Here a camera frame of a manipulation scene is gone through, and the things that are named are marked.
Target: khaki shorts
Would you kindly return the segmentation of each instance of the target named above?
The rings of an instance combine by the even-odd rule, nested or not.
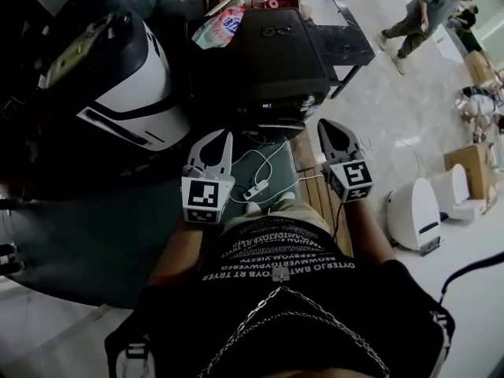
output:
[[[238,224],[271,216],[294,218],[295,220],[305,221],[307,223],[316,225],[318,228],[323,229],[329,234],[331,233],[331,228],[328,226],[328,223],[326,223],[325,220],[321,217],[321,215],[317,213],[316,210],[312,209],[310,205],[304,203],[301,200],[287,198],[285,200],[282,200],[281,202],[275,202],[270,209],[271,211],[267,215],[264,215],[262,213],[249,213],[232,218],[225,224],[223,234],[228,229],[233,228]]]

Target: black t-shirt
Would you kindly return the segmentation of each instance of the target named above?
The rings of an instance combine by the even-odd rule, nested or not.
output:
[[[462,27],[464,29],[470,29],[476,23],[476,15],[471,13],[469,9],[462,11],[462,14],[459,17],[462,20],[467,21],[467,24],[462,24]]]
[[[370,270],[327,232],[265,217],[221,236],[195,281],[144,290],[106,349],[111,376],[124,344],[148,334],[157,376],[198,376],[213,364],[203,376],[342,368],[429,377],[447,338],[433,313],[451,337],[451,316],[400,262]]]

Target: tiled floor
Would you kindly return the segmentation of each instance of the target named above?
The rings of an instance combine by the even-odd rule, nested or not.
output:
[[[367,158],[376,181],[370,201],[381,224],[384,204],[391,191],[418,176],[431,176],[443,169],[443,154],[468,142],[467,127],[454,108],[458,90],[471,85],[463,63],[442,56],[429,39],[407,59],[407,74],[401,76],[391,55],[402,40],[390,42],[381,52],[374,41],[377,32],[392,26],[406,14],[406,0],[343,0],[375,50],[375,59],[351,80],[334,100],[326,100],[309,122],[309,135],[316,156],[320,154],[317,120],[326,117],[345,124],[372,143]],[[421,157],[398,140],[409,143]]]

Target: white sneaker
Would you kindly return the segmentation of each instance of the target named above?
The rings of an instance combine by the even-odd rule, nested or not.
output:
[[[296,195],[294,194],[294,192],[285,192],[278,198],[277,202],[281,202],[282,200],[286,200],[288,198],[290,200],[294,200],[296,198]]]
[[[387,50],[387,38],[384,37],[384,34],[378,32],[376,36],[376,43],[381,50]]]
[[[256,202],[248,202],[245,206],[245,214],[262,213],[261,207]]]
[[[395,67],[397,67],[398,72],[400,72],[403,76],[406,74],[406,70],[404,68],[404,60],[405,59],[401,59],[398,56],[394,56],[392,58],[392,61],[394,62]]]

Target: chain necklace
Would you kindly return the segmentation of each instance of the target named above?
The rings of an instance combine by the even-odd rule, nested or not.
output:
[[[281,290],[284,290],[288,293],[291,293],[295,295],[296,297],[299,297],[300,299],[308,302],[313,308],[315,308],[317,311],[320,311],[321,313],[324,314],[325,318],[322,317],[316,317],[314,315],[310,315],[309,313],[300,313],[300,312],[292,312],[292,311],[287,311],[283,313],[278,313],[276,315],[272,315],[271,317],[267,317],[262,321],[257,322],[256,324],[251,325],[249,328],[245,328],[246,324],[250,322],[250,320],[254,317],[254,315],[261,309],[263,308],[266,303],[273,297],[275,297]],[[212,358],[210,363],[199,373],[198,378],[203,378],[204,376],[208,376],[210,370],[212,367],[215,366],[216,363],[219,362],[219,360],[222,357],[222,354],[231,347],[233,344],[235,344],[239,339],[244,337],[247,333],[253,331],[255,328],[261,326],[262,324],[265,324],[266,322],[272,321],[278,317],[285,317],[285,316],[296,316],[296,317],[306,317],[313,319],[315,321],[320,321],[325,324],[328,324],[334,328],[339,329],[340,331],[346,333],[348,336],[350,336],[354,341],[355,344],[357,344],[359,347],[364,348],[368,356],[370,356],[376,363],[380,366],[383,377],[384,378],[390,378],[390,371],[388,370],[387,366],[384,364],[384,362],[381,360],[381,358],[376,354],[375,350],[371,348],[367,342],[360,337],[359,334],[355,333],[354,331],[350,330],[347,328],[344,324],[336,320],[334,315],[326,311],[324,308],[322,308],[319,304],[317,304],[314,300],[306,297],[305,295],[301,294],[298,291],[291,290],[289,287],[286,287],[284,285],[280,285],[278,288],[273,290],[268,294],[268,297],[266,299],[263,299],[258,303],[258,305],[253,309],[252,311],[249,312],[245,320],[239,325],[239,327],[235,330],[235,332],[231,335],[231,337],[228,339],[224,347],[222,347],[217,354]]]

